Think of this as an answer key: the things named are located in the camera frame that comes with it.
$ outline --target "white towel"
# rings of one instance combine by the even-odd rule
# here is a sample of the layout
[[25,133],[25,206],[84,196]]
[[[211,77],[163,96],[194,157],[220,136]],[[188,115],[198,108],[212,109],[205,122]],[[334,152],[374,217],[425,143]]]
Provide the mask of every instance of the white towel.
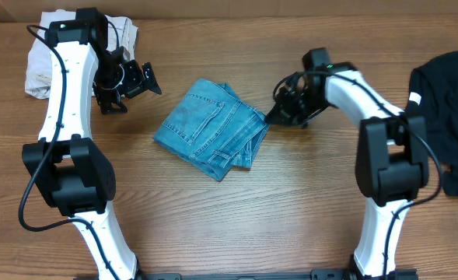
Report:
[[[132,21],[124,16],[110,17],[106,16],[117,28],[120,38],[120,46],[123,46],[130,54],[129,59],[135,59],[135,39],[137,38],[138,28],[132,24]],[[75,19],[75,12],[67,12],[59,9],[56,12],[42,12],[40,26],[49,28],[53,21]],[[45,31],[37,32],[44,37]],[[108,26],[107,50],[113,51],[117,45],[117,39],[114,29]],[[33,42],[32,49],[28,53],[28,66],[26,67],[25,92],[39,99],[49,98],[51,94],[51,55],[50,50],[39,40]]]

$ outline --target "tabletop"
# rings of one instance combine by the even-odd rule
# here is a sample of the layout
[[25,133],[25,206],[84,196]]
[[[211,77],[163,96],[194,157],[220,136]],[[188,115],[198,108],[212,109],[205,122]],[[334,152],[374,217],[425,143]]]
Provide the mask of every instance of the tabletop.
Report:
[[[94,142],[116,173],[114,207],[124,238],[149,273],[183,275],[345,268],[358,245],[365,198],[355,181],[357,129],[327,109],[306,129],[272,126],[250,170],[216,182],[154,143],[152,136],[199,78],[227,82],[267,113],[301,57],[327,47],[351,61],[391,103],[404,107],[411,70],[458,50],[458,15],[321,16],[136,20],[135,57],[150,61],[163,95],[126,100],[127,114],[102,115],[93,101]],[[94,275],[82,237],[67,225],[42,233],[17,219],[29,180],[23,144],[37,141],[47,100],[24,93],[33,43],[23,23],[0,23],[0,279]],[[436,187],[434,167],[429,185]],[[62,217],[36,188],[30,225]],[[458,198],[443,193],[408,213],[397,267],[422,279],[458,279]]]

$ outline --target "white label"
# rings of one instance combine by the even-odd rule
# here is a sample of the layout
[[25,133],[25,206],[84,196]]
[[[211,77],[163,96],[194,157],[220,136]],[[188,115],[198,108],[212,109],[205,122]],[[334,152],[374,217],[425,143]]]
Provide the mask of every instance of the white label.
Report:
[[418,93],[411,92],[408,101],[414,101],[417,105],[421,105],[422,96]]

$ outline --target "denim shorts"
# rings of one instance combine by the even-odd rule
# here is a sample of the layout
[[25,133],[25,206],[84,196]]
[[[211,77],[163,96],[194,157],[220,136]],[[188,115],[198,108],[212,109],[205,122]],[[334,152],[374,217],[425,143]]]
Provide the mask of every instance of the denim shorts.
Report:
[[250,168],[269,125],[228,84],[199,79],[154,140],[220,181],[232,166]]

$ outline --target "black cloth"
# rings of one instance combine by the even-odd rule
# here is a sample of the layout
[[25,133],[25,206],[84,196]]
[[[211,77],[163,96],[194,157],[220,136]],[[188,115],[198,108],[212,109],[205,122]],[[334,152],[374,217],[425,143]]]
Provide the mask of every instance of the black cloth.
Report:
[[421,95],[421,102],[409,101],[406,111],[424,115],[428,144],[452,169],[443,175],[445,193],[458,195],[458,51],[414,69],[409,90]]

